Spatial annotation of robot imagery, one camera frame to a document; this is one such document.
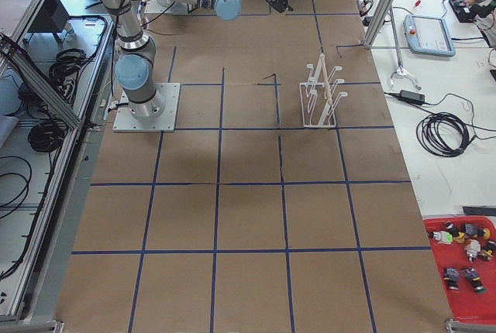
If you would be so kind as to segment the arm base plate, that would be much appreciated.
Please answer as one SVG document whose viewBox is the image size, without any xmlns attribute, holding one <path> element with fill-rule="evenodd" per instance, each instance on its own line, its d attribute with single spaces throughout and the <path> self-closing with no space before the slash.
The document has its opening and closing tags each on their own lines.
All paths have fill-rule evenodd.
<svg viewBox="0 0 496 333">
<path fill-rule="evenodd" d="M 129 101 L 122 92 L 121 103 L 113 124 L 114 132 L 173 132 L 177 119 L 177 108 L 181 92 L 180 83 L 155 83 L 156 94 L 147 103 Z"/>
</svg>

